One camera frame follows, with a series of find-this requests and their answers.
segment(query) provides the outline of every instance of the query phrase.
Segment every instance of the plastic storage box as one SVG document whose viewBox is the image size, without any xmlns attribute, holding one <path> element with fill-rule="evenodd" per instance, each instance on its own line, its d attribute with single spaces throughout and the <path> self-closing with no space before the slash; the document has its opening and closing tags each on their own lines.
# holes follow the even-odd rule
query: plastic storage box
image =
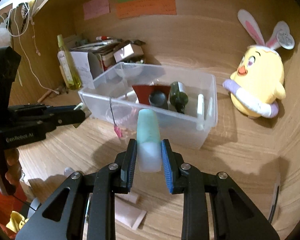
<svg viewBox="0 0 300 240">
<path fill-rule="evenodd" d="M 185 114 L 179 114 L 168 103 L 169 110 L 138 103 L 132 85 L 167 84 L 174 81 L 185 85 L 189 102 Z M 185 147 L 200 148 L 211 127 L 217 124 L 217 90 L 213 75 L 201 70 L 188 68 L 118 63 L 93 81 L 95 89 L 83 88 L 79 91 L 82 102 L 93 116 L 113 123 L 120 128 L 137 129 L 138 113 L 149 108 L 157 113 L 161 138 Z M 204 115 L 197 114 L 198 95 L 204 96 Z"/>
</svg>

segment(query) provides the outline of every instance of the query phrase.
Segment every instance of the plush toy eye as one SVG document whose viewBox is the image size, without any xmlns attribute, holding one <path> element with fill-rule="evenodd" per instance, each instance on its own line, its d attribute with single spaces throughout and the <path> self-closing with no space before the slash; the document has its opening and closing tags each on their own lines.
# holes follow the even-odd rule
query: plush toy eye
<svg viewBox="0 0 300 240">
<path fill-rule="evenodd" d="M 251 56 L 251 57 L 248 59 L 247 67 L 251 67 L 251 66 L 254 64 L 255 61 L 256 61 L 256 57 Z"/>
</svg>

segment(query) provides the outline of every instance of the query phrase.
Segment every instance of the silver screw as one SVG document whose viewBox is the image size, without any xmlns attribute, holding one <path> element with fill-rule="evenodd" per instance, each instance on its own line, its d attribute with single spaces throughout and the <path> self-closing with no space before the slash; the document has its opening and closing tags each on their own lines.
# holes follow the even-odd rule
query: silver screw
<svg viewBox="0 0 300 240">
<path fill-rule="evenodd" d="M 116 170 L 119 166 L 116 163 L 109 164 L 109 169 Z"/>
<path fill-rule="evenodd" d="M 218 176 L 219 176 L 219 178 L 220 179 L 226 179 L 226 178 L 228 178 L 228 174 L 226 174 L 225 172 L 219 172 L 218 173 Z"/>
<path fill-rule="evenodd" d="M 71 174 L 71 179 L 78 179 L 80 178 L 81 174 L 79 172 L 74 172 Z"/>
<path fill-rule="evenodd" d="M 183 170 L 189 170 L 191 168 L 191 165 L 189 163 L 182 163 L 181 169 Z"/>
</svg>

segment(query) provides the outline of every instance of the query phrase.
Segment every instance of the human hand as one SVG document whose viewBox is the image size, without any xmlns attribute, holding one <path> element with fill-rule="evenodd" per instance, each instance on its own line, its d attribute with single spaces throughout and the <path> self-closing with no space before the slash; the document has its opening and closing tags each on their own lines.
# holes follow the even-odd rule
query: human hand
<svg viewBox="0 0 300 240">
<path fill-rule="evenodd" d="M 8 172 L 5 177 L 12 185 L 17 185 L 22 175 L 22 169 L 19 162 L 19 151 L 16 148 L 4 151 L 7 160 Z"/>
</svg>

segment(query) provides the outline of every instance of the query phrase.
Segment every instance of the chick plush toy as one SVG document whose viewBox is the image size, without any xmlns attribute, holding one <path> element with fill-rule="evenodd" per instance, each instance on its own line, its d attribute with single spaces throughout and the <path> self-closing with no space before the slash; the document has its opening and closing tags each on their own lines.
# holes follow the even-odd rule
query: chick plush toy
<svg viewBox="0 0 300 240">
<path fill-rule="evenodd" d="M 276 99 L 284 99 L 284 70 L 275 49 L 293 49 L 294 40 L 288 25 L 280 21 L 274 27 L 270 40 L 265 43 L 257 22 L 250 13 L 241 9 L 238 19 L 257 43 L 248 47 L 237 70 L 223 87 L 230 91 L 234 106 L 250 118 L 273 118 L 278 114 Z"/>
</svg>

